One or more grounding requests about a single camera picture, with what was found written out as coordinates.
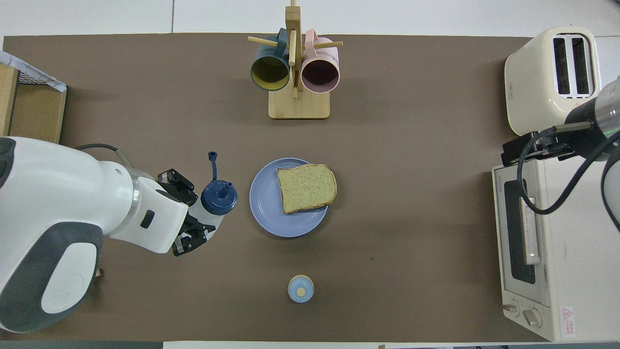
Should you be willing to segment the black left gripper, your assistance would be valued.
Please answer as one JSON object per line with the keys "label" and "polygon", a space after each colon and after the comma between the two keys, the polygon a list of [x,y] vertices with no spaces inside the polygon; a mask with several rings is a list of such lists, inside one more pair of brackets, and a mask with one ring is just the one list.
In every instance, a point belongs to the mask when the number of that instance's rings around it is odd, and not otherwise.
{"label": "black left gripper", "polygon": [[201,223],[196,217],[198,208],[196,201],[199,197],[194,192],[193,183],[186,177],[170,168],[157,175],[157,182],[171,196],[188,205],[187,215],[172,244],[173,255],[182,256],[203,245],[209,239],[208,235],[215,232],[216,228],[214,225]]}

